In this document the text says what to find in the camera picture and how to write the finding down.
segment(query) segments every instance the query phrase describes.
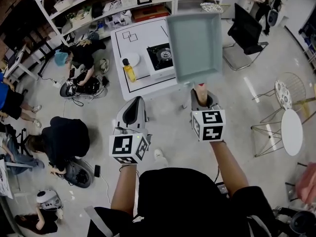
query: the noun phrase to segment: black chair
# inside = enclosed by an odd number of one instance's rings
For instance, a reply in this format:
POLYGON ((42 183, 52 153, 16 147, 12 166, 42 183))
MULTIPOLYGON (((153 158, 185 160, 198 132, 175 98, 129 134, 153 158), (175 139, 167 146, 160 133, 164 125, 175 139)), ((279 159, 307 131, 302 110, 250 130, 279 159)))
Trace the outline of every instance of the black chair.
POLYGON ((269 45, 267 42, 258 42, 261 30, 262 26, 259 24, 259 22, 255 20, 246 10, 235 3, 235 21, 233 26, 228 31, 228 35, 231 36, 236 42, 232 45, 224 46, 223 48, 235 46, 237 43, 243 49, 243 52, 246 55, 254 53, 259 54, 251 63, 240 68, 234 68, 227 58, 223 56, 232 70, 238 71, 249 67, 259 57, 261 52, 269 45))

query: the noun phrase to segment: tray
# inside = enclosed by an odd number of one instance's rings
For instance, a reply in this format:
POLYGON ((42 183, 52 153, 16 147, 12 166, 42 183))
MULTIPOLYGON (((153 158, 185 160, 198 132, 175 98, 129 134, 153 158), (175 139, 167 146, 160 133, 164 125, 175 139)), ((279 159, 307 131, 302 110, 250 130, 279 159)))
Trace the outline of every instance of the tray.
POLYGON ((220 13, 171 15, 166 22, 178 83, 204 83, 208 76, 222 73, 220 13))

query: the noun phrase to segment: white plate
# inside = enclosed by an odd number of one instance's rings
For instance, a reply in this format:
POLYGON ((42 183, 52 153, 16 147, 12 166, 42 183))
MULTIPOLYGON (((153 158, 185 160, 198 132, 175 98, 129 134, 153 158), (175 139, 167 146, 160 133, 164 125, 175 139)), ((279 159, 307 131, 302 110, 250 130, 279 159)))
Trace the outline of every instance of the white plate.
POLYGON ((132 67, 135 67, 139 63, 140 56, 138 53, 127 53, 123 55, 122 58, 119 60, 119 63, 122 67, 124 67, 124 64, 123 64, 124 59, 127 59, 130 65, 132 67))

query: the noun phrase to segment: bottle cap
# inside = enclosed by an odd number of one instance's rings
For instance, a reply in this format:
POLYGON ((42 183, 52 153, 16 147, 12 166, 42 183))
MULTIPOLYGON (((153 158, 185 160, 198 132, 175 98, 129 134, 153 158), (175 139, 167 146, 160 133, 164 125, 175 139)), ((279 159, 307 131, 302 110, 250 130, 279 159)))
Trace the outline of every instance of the bottle cap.
POLYGON ((123 64, 124 64, 124 66, 128 66, 128 65, 129 65, 129 62, 128 62, 127 59, 123 59, 122 62, 123 62, 123 64))

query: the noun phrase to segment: white round table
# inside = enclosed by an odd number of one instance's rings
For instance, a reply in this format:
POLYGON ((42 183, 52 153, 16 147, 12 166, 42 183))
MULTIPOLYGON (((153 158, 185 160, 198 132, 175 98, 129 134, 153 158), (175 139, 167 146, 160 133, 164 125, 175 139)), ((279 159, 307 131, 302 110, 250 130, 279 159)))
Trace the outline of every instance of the white round table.
POLYGON ((285 151, 290 156, 297 155, 303 144, 303 127, 297 113, 292 109, 283 114, 281 134, 285 151))

